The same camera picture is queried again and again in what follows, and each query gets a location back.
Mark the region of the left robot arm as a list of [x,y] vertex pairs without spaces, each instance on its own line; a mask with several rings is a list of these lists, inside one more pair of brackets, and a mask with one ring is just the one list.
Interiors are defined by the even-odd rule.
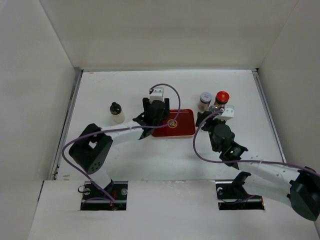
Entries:
[[170,115],[170,100],[142,99],[144,112],[131,121],[113,127],[101,128],[89,124],[79,136],[81,139],[72,143],[68,154],[81,167],[83,172],[96,185],[95,193],[100,199],[112,195],[113,181],[104,167],[107,155],[112,147],[138,141],[152,135],[158,126],[165,123]]

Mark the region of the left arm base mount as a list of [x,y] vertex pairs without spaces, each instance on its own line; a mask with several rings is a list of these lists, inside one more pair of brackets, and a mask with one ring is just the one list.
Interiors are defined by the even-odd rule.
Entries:
[[81,211],[125,211],[127,209],[128,182],[114,181],[105,191],[114,199],[110,198],[91,182],[85,181],[77,191],[81,194]]

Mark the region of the clear cap grinder bottle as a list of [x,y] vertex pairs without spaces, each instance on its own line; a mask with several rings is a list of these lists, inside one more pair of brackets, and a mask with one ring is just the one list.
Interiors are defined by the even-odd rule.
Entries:
[[218,105],[211,105],[209,108],[208,108],[208,111],[210,113],[216,113],[216,112],[219,112],[221,110],[221,108],[218,106]]

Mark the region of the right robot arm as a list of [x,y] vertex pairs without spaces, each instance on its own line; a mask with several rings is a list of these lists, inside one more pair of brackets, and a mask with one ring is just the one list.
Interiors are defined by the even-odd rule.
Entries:
[[238,198],[258,195],[291,207],[298,215],[316,221],[320,215],[320,174],[308,166],[268,161],[235,142],[235,134],[221,120],[224,109],[197,114],[197,130],[208,132],[211,149],[218,154],[213,163],[225,164],[240,173],[232,181]]

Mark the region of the red lid dark sauce jar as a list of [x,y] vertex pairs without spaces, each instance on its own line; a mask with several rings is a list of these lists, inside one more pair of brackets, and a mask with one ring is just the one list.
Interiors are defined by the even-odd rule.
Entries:
[[224,108],[230,99],[230,95],[226,91],[219,91],[215,96],[214,105]]

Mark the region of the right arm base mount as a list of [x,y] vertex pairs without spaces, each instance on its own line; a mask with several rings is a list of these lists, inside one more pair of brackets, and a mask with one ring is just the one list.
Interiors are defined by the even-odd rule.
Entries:
[[244,189],[245,180],[249,176],[251,174],[248,172],[240,172],[235,179],[215,182],[219,210],[265,210],[263,198],[250,195]]

